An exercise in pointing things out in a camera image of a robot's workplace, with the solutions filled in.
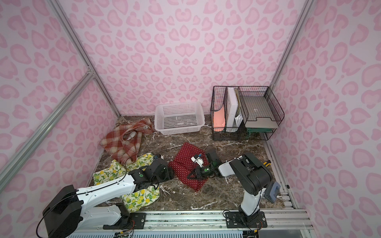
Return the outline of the red polka dot skirt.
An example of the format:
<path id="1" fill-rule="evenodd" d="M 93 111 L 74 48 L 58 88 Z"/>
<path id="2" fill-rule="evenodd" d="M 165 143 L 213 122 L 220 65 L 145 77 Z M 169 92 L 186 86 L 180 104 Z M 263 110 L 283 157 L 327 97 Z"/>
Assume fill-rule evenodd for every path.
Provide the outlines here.
<path id="1" fill-rule="evenodd" d="M 191 158 L 195 155 L 201 155 L 204 166 L 209 165 L 205 152 L 198 147 L 186 142 L 182 145 L 175 159 L 169 163 L 169 167 L 173 169 L 176 177 L 183 184 L 192 188 L 195 192 L 198 192 L 206 183 L 207 179 L 187 179 L 188 175 L 192 173 L 198 165 L 191 160 Z"/>

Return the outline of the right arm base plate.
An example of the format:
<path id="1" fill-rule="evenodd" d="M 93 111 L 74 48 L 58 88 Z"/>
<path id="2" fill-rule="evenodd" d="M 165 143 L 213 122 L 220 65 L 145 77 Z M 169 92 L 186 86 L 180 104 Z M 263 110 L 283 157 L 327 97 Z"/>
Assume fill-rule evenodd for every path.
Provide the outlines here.
<path id="1" fill-rule="evenodd" d="M 262 211 L 258 211 L 251 216 L 246 216 L 243 212 L 224 210 L 222 215 L 225 218 L 227 228 L 250 228 L 260 230 L 268 227 L 267 219 Z"/>

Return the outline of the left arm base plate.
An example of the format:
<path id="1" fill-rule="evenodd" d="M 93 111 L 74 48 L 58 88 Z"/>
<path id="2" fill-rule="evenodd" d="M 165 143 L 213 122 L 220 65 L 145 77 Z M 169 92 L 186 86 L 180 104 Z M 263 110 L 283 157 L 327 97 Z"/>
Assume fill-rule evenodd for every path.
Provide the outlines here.
<path id="1" fill-rule="evenodd" d="M 103 230 L 129 230 L 129 229 L 144 229 L 146 221 L 146 213 L 131 213 L 123 215 L 114 225 L 104 225 Z"/>

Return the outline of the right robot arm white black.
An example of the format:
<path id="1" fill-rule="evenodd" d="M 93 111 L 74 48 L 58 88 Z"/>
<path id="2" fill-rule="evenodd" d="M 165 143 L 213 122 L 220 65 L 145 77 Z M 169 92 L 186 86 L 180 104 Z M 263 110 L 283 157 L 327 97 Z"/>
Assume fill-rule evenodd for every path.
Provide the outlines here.
<path id="1" fill-rule="evenodd" d="M 190 180 L 204 180 L 211 177 L 229 177 L 235 175 L 245 192 L 240 211 L 247 217 L 260 211 L 261 199 L 275 202 L 279 189 L 273 188 L 272 173 L 253 153 L 246 152 L 230 161 L 222 162 L 216 151 L 206 154 L 209 164 L 192 157 L 196 168 L 187 176 Z"/>

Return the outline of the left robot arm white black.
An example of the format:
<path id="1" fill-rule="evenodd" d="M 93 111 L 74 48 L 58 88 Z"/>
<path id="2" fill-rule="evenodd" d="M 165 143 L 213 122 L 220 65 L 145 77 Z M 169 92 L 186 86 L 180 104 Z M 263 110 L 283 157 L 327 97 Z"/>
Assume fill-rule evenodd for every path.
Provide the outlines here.
<path id="1" fill-rule="evenodd" d="M 119 230 L 121 233 L 143 229 L 146 215 L 129 212 L 123 203 L 109 207 L 100 204 L 122 195 L 133 194 L 152 185 L 172 180 L 175 174 L 160 156 L 153 162 L 112 181 L 90 187 L 62 188 L 42 212 L 48 237 L 67 238 L 79 230 Z"/>

